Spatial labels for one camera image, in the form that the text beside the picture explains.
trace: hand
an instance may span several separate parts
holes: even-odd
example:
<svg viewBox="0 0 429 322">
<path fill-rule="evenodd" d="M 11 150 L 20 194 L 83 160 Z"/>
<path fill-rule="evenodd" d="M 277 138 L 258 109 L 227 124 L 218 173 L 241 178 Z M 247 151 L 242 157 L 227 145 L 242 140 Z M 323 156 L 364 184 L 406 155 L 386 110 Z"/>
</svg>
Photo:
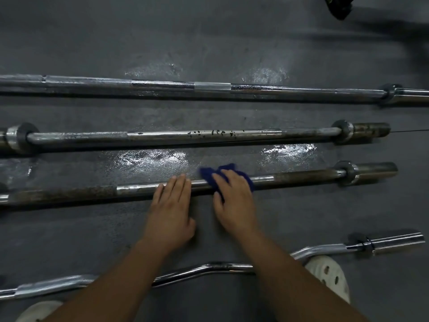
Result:
<svg viewBox="0 0 429 322">
<path fill-rule="evenodd" d="M 222 173 L 229 179 L 229 183 L 218 174 L 212 175 L 225 199 L 222 204 L 221 195 L 215 192 L 214 211 L 222 226 L 233 237 L 240 239 L 259 230 L 252 192 L 243 176 L 233 170 L 222 170 Z"/>
<path fill-rule="evenodd" d="M 191 182 L 185 174 L 159 184 L 141 241 L 167 256 L 195 234 L 196 222 L 188 217 Z"/>
</svg>

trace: right hand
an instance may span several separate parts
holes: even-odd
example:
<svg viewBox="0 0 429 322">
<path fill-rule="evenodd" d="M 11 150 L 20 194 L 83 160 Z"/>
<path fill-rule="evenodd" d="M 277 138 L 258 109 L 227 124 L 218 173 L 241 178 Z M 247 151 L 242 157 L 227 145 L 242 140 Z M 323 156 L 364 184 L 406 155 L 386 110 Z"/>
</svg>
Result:
<svg viewBox="0 0 429 322">
<path fill-rule="evenodd" d="M 258 231 L 256 208 L 246 179 L 233 170 L 223 169 L 222 173 L 229 179 L 229 183 L 218 174 L 212 175 L 225 199 L 225 203 L 222 203 L 218 192 L 213 195 L 217 219 L 237 239 Z"/>
</svg>

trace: left hand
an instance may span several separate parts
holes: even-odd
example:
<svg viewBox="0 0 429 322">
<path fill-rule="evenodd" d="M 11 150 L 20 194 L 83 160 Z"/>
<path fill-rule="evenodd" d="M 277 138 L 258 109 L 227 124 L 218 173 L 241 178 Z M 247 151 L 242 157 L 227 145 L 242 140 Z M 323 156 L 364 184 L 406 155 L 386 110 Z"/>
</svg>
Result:
<svg viewBox="0 0 429 322">
<path fill-rule="evenodd" d="M 154 193 L 141 242 L 167 256 L 195 234 L 196 222 L 189 218 L 190 179 L 185 174 L 159 184 Z"/>
</svg>

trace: black object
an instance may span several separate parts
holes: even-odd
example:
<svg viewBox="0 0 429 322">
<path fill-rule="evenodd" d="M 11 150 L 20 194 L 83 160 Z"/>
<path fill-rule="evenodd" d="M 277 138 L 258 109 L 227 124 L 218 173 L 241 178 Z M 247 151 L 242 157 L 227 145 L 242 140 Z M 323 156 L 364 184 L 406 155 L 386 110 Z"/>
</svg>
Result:
<svg viewBox="0 0 429 322">
<path fill-rule="evenodd" d="M 331 14 L 338 20 L 344 20 L 351 11 L 353 0 L 325 0 Z"/>
</svg>

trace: white shoe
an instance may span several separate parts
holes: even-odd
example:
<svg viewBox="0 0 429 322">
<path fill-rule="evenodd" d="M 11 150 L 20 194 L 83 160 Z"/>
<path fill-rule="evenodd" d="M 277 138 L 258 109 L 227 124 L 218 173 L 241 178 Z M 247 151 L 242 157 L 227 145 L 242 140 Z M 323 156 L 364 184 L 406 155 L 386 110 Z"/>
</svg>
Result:
<svg viewBox="0 0 429 322">
<path fill-rule="evenodd" d="M 41 322 L 63 303 L 60 301 L 45 301 L 35 303 L 27 308 L 15 322 Z"/>
<path fill-rule="evenodd" d="M 326 255 L 311 258 L 305 268 L 330 290 L 350 304 L 350 292 L 346 276 L 340 265 Z"/>
</svg>

